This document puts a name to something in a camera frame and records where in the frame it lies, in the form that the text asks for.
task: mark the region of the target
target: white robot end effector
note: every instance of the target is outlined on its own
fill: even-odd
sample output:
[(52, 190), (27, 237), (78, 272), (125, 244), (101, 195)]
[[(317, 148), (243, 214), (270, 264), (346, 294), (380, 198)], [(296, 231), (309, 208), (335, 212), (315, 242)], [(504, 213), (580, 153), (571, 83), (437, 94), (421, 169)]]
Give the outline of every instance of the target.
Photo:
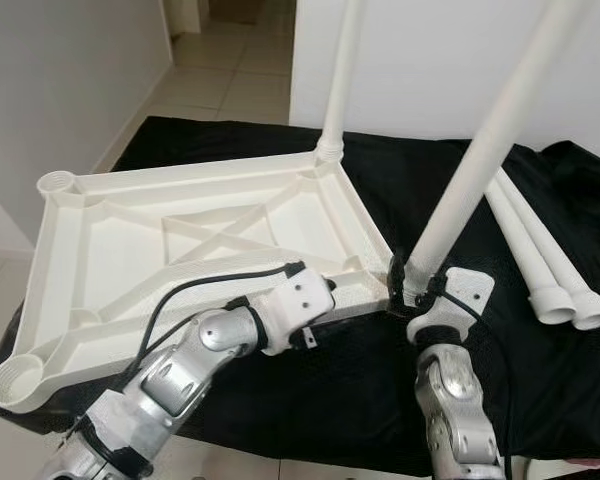
[[(401, 259), (394, 258), (389, 290), (391, 312), (405, 308)], [(487, 274), (449, 268), (433, 278), (417, 301), (419, 313), (407, 324), (407, 339), (418, 350), (415, 393), (426, 419), (427, 444), (436, 480), (505, 480), (495, 432), (482, 407), (483, 392), (462, 347), (484, 311), (494, 280)]]
[(122, 391), (106, 390), (87, 410), (37, 480), (135, 480), (206, 395), (211, 380), (235, 357), (277, 355), (289, 337), (332, 310), (333, 282), (304, 264), (270, 292), (229, 302), (192, 318), (179, 344), (155, 354)]

